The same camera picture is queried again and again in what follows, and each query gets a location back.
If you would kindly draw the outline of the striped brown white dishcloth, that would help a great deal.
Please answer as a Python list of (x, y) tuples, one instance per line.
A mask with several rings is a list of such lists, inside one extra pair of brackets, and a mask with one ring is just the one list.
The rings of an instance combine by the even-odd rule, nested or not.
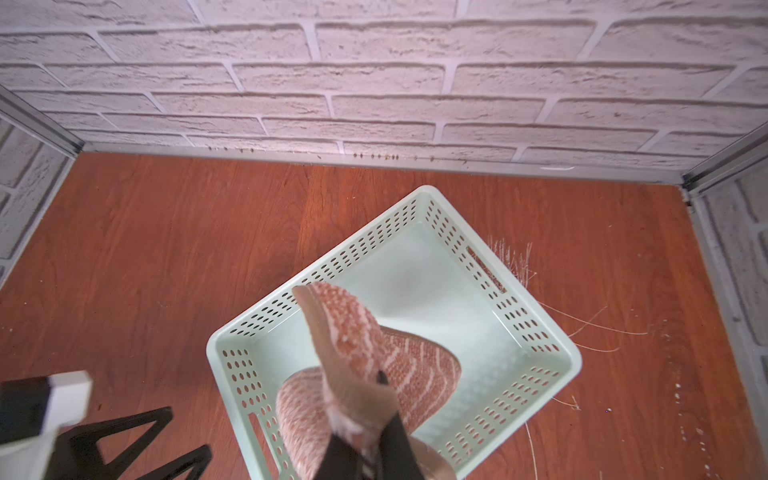
[(291, 375), (277, 395), (277, 419), (289, 459), (301, 479), (314, 479), (332, 434), (363, 458), (363, 479), (376, 479), (379, 433), (376, 375), (395, 392), (411, 448), (425, 479), (453, 479), (454, 468), (414, 432), (458, 387), (462, 369), (445, 347), (381, 326), (352, 294), (329, 283), (293, 288), (319, 359)]

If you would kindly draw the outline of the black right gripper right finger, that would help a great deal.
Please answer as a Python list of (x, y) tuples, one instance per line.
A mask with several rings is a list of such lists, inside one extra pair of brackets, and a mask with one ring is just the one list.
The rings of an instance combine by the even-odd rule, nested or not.
[(380, 430), (375, 478), (424, 480), (410, 437), (397, 412), (395, 392), (383, 371), (376, 375), (375, 394), (375, 422)]

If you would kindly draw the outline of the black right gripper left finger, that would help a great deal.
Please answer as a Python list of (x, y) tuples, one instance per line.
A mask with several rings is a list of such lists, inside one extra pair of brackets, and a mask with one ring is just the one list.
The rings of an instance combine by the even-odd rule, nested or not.
[(332, 434), (314, 480), (362, 480), (363, 458), (342, 438)]

